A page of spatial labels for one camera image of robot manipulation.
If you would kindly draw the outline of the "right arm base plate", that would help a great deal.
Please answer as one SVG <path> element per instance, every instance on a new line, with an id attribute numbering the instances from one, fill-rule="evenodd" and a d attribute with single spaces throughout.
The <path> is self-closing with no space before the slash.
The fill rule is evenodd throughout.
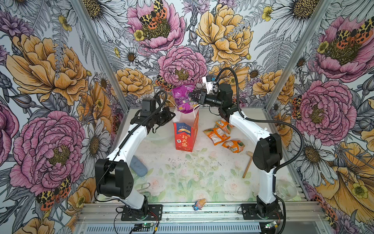
<path id="1" fill-rule="evenodd" d="M 242 214 L 244 220 L 255 219 L 283 219 L 282 210 L 279 204 L 255 204 L 245 203 L 241 204 L 239 213 Z"/>

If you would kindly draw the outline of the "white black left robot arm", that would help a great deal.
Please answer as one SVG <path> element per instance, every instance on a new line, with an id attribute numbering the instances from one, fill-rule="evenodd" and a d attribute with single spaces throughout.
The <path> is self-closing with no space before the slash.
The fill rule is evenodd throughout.
<path id="1" fill-rule="evenodd" d="M 95 163 L 97 193 L 122 202 L 140 215 L 148 213 L 148 201 L 134 189 L 130 164 L 140 143 L 153 127 L 161 127 L 175 117 L 175 113 L 165 106 L 166 102 L 166 97 L 145 99 L 142 109 L 131 119 L 120 145 L 106 159 L 99 159 Z"/>

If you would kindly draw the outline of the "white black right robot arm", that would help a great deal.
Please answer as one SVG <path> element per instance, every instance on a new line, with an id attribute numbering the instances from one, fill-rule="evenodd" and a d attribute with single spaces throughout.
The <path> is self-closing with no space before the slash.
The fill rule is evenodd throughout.
<path id="1" fill-rule="evenodd" d="M 278 211 L 279 199 L 276 196 L 275 169 L 282 160 L 281 137 L 272 134 L 257 125 L 258 120 L 252 120 L 242 113 L 239 104 L 233 102 L 233 90 L 229 84 L 219 86 L 217 93 L 194 91 L 189 97 L 200 105 L 217 107 L 219 115 L 228 123 L 238 128 L 245 136 L 256 144 L 252 160 L 260 170 L 260 189 L 257 195 L 256 213 L 260 218 L 268 218 Z"/>

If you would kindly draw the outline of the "purple grape snack bag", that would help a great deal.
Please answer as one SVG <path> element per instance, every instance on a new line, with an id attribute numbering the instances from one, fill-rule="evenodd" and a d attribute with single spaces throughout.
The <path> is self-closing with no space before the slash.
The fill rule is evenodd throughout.
<path id="1" fill-rule="evenodd" d="M 172 90 L 176 109 L 184 114 L 191 113 L 197 106 L 197 102 L 193 101 L 189 94 L 195 90 L 195 85 L 181 85 Z"/>

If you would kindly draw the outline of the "red paper gift bag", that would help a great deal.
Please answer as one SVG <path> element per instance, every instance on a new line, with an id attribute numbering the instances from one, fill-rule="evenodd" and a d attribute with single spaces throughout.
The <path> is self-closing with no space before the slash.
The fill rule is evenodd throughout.
<path id="1" fill-rule="evenodd" d="M 174 140 L 176 150 L 192 152 L 199 128 L 199 106 L 185 114 L 174 111 L 172 119 L 174 126 Z"/>

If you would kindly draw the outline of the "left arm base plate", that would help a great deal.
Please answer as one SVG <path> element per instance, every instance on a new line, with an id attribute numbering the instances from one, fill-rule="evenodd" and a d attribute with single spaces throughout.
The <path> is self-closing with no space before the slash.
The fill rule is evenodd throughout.
<path id="1" fill-rule="evenodd" d="M 124 208 L 121 221 L 160 221 L 162 219 L 163 205 L 151 204 L 140 210 Z"/>

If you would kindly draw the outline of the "orange snack bag top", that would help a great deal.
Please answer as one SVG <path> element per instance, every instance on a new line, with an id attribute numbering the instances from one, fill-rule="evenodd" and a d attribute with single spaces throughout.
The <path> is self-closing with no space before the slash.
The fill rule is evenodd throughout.
<path id="1" fill-rule="evenodd" d="M 215 122 L 216 127 L 222 129 L 226 134 L 231 134 L 234 126 L 228 123 L 226 120 L 218 120 Z"/>

